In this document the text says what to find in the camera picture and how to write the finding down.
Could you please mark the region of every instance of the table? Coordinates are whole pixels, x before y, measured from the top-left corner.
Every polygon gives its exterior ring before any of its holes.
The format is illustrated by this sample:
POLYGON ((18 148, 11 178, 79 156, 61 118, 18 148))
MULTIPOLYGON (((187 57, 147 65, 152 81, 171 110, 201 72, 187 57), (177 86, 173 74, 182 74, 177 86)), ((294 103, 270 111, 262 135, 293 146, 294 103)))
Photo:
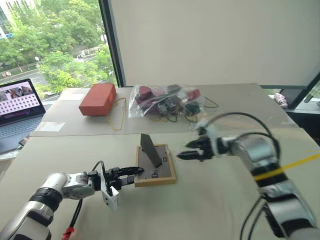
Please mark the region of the table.
MULTIPOLYGON (((313 155, 316 143, 300 128, 272 129, 282 148, 281 164, 313 155)), ((222 131, 221 136, 239 131, 222 131)), ((85 198, 76 224, 77 240, 237 240, 241 224, 258 197, 257 186, 236 156, 205 162, 177 160, 182 146, 195 138, 192 132, 153 133, 154 144, 168 144, 177 183, 120 191, 120 208, 111 211, 101 193, 85 198)), ((106 168, 135 164, 140 134, 32 137, 0 181, 0 229, 28 201, 53 172, 89 171, 103 160, 106 168)), ((320 217, 320 161, 286 171, 320 217)), ((77 202, 65 199, 49 226, 53 240, 60 240, 77 202)), ((259 219, 253 239, 278 239, 264 217, 259 219)))
MULTIPOLYGON (((220 105, 217 108, 205 108, 209 117, 226 112, 245 112, 258 117, 270 128, 298 127, 258 84, 220 84, 197 87, 201 94, 220 105)), ((129 103, 131 90, 131 87, 117 88, 116 98, 126 97, 129 103)), ((82 116, 78 106, 88 91, 89 88, 66 89, 42 118, 43 122, 63 123, 63 127, 58 131, 34 131, 31 136, 185 133, 193 127, 193 124, 183 117, 178 118, 178 123, 154 122, 146 117, 128 118, 128 108, 126 108, 122 130, 114 131, 109 128, 109 123, 104 116, 82 116)), ((118 122, 114 126, 118 128, 122 119, 122 108, 120 106, 113 108, 109 117, 114 122, 118 122)), ((216 124, 221 130, 252 129, 258 126, 255 121, 243 116, 229 116, 216 124)))

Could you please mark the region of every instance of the plastic bag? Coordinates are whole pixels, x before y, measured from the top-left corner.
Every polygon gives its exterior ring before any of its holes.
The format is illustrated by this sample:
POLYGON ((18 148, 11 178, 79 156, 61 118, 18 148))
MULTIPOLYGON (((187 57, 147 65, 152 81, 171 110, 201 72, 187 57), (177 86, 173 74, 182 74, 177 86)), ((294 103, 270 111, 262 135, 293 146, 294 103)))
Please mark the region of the plastic bag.
POLYGON ((129 100, 129 118, 148 116, 194 116, 204 111, 205 98, 194 86, 135 85, 129 100))

